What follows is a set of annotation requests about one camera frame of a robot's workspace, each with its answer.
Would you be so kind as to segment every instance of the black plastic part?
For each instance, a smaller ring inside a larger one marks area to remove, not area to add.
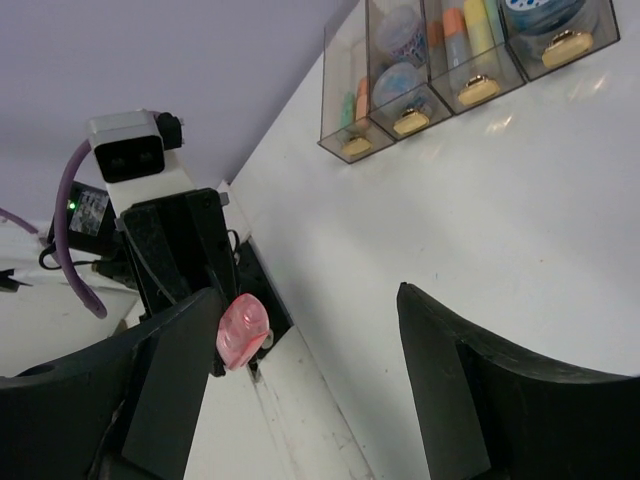
[[[273,346],[275,346],[291,328],[291,317],[277,292],[271,286],[251,242],[241,244],[238,247],[238,254],[240,256],[238,264],[240,272],[239,293],[250,293],[262,302],[269,315],[269,328],[273,331]],[[264,358],[269,350],[261,348],[256,353],[256,358]]]
[[[138,288],[124,247],[121,247],[109,261],[96,263],[93,266],[93,270],[99,275],[121,283],[127,288]]]
[[[116,214],[105,190],[73,182],[67,209],[67,236],[69,248],[104,257],[115,254],[120,247],[116,234]],[[54,242],[53,220],[47,242]]]
[[[182,123],[178,117],[168,112],[161,113],[156,117],[156,125],[165,150],[182,147]]]
[[[215,190],[136,204],[122,213],[118,228],[147,316],[202,288],[216,289],[225,308],[238,296],[235,262]],[[225,374],[217,351],[211,373]]]
[[[162,139],[157,135],[104,143],[93,149],[107,183],[155,175],[164,170]]]
[[[10,278],[15,273],[14,269],[3,270],[0,272],[0,292],[16,293],[21,286],[30,287],[27,283],[22,283]]]
[[[413,285],[398,313],[432,480],[640,478],[640,378],[538,355]]]
[[[182,479],[222,313],[205,289],[117,336],[0,378],[2,479]]]

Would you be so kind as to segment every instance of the screw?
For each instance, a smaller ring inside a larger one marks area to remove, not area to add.
[[[271,347],[273,347],[273,330],[269,329],[269,333],[265,337],[260,348],[263,350],[269,350]]]

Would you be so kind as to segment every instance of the power adapter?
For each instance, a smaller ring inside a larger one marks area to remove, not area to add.
[[[67,202],[69,248],[111,257],[120,246],[115,219],[105,190],[73,182]],[[47,241],[50,245],[55,241],[53,221]]]

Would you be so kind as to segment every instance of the black cable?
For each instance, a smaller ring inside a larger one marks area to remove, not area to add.
[[[40,255],[38,256],[38,265],[40,265],[40,268],[48,271],[62,269],[60,265],[56,265],[55,267],[50,267],[49,265],[44,263],[44,259],[47,258],[49,255],[52,255],[53,253],[55,253],[55,251],[56,251],[56,244],[52,243],[47,248],[45,248],[42,252],[40,252]],[[106,263],[106,262],[103,262],[102,260],[78,260],[77,262],[73,262],[73,266],[79,267],[82,265],[94,265],[97,263]]]

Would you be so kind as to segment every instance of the yellow bottle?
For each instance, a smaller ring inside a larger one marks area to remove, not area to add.
[[[500,63],[494,50],[495,43],[484,1],[465,0],[464,18],[467,24],[471,53],[475,57],[474,63],[477,74],[487,75],[491,78],[498,77],[500,75]]]

